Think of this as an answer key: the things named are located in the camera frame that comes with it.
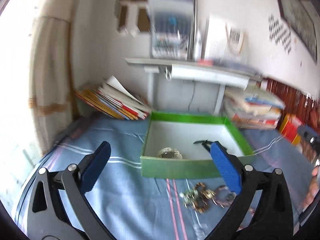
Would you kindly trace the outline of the person right hand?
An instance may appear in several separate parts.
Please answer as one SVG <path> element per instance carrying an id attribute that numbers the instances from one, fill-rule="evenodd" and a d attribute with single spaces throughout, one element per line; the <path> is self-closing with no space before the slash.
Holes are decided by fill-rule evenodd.
<path id="1" fill-rule="evenodd" d="M 319 165 L 316 166 L 312 171 L 312 179 L 310 181 L 308 193 L 306 195 L 306 198 L 303 201 L 303 208 L 307 208 L 314 200 L 317 192 L 319 191 L 319 186 L 317 184 L 317 174 L 319 172 Z"/>

